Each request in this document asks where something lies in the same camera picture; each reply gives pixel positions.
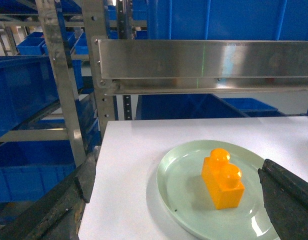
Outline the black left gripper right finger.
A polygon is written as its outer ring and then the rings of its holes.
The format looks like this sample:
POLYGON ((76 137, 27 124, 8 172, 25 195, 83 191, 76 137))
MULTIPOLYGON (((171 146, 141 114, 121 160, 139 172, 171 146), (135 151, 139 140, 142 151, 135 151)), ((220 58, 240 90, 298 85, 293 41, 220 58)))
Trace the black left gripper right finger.
POLYGON ((257 170, 264 207, 281 240, 308 240, 308 182, 265 159, 257 170))

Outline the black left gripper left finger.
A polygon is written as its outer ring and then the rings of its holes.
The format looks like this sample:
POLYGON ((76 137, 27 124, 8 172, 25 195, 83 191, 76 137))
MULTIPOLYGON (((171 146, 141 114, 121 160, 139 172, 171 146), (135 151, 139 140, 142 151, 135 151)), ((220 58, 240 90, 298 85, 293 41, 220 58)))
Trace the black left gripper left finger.
POLYGON ((96 160, 86 160, 46 195, 0 229, 0 240, 77 240, 83 212, 91 200, 96 160))

